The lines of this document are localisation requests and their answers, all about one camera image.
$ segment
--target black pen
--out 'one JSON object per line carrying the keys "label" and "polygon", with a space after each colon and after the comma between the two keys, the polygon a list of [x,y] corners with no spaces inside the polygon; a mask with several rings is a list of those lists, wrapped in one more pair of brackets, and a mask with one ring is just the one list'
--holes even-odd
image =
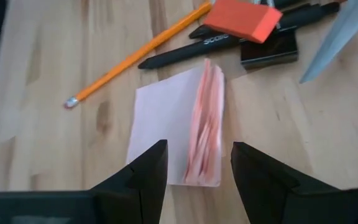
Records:
{"label": "black pen", "polygon": [[[292,4],[296,4],[302,1],[304,0],[274,0],[274,7],[276,9],[283,9],[284,7],[288,7],[291,6]],[[261,0],[260,3],[267,5],[267,0]]]}
{"label": "black pen", "polygon": [[[302,7],[299,10],[285,14],[280,20],[281,29],[278,32],[299,28],[314,22],[320,21],[324,16],[339,11],[338,2],[332,2],[323,6],[319,4],[310,7]],[[217,35],[200,42],[190,44],[179,49],[165,52],[154,57],[150,57],[138,65],[139,69],[160,68],[171,63],[179,62],[195,56],[208,54],[221,49],[228,49],[247,41],[228,34]]]}

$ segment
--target yellow pencil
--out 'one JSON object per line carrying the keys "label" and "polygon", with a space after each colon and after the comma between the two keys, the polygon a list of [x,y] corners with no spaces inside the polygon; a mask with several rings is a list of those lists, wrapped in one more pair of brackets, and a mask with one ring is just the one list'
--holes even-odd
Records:
{"label": "yellow pencil", "polygon": [[158,36],[154,37],[149,43],[144,45],[142,48],[140,48],[137,52],[130,55],[128,58],[126,58],[124,61],[122,61],[119,65],[115,66],[112,70],[110,70],[108,73],[106,73],[104,76],[102,76],[99,80],[92,83],[90,86],[87,86],[84,90],[81,90],[79,93],[77,93],[75,96],[71,97],[66,101],[64,104],[65,108],[73,108],[75,107],[80,101],[84,100],[86,97],[88,97],[90,94],[92,94],[94,91],[102,87],[104,84],[106,84],[108,81],[110,81],[112,78],[114,78],[116,75],[123,72],[125,69],[133,65],[136,61],[144,57],[146,54],[148,54],[150,51],[152,51],[154,48],[158,47],[160,44],[167,41],[169,38],[183,30],[185,27],[190,25],[195,20],[199,19],[202,15],[209,12],[212,8],[211,2],[205,2],[203,3],[198,9],[195,9],[193,12],[188,14],[185,18],[171,26],[171,28],[163,31]]}

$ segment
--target wood grain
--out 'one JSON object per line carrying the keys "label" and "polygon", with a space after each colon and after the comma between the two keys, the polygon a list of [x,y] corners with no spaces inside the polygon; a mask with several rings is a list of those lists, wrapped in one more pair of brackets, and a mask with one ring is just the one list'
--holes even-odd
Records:
{"label": "wood grain", "polygon": [[[88,189],[122,168],[135,89],[204,57],[146,72],[134,65],[74,110],[62,103],[199,3],[11,0],[0,47],[0,190]],[[297,32],[297,63],[247,73],[238,48],[208,55],[226,75],[222,184],[168,186],[161,223],[248,222],[231,172],[233,141],[358,187],[358,34],[320,77],[298,84],[333,18]],[[187,36],[198,24],[148,56],[194,42]]]}

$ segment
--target orange eraser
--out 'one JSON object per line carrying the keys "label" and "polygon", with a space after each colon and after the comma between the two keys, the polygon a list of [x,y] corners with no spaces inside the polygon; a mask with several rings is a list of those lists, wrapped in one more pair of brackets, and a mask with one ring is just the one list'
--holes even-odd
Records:
{"label": "orange eraser", "polygon": [[217,0],[204,24],[220,32],[263,43],[281,16],[280,11],[269,6]]}

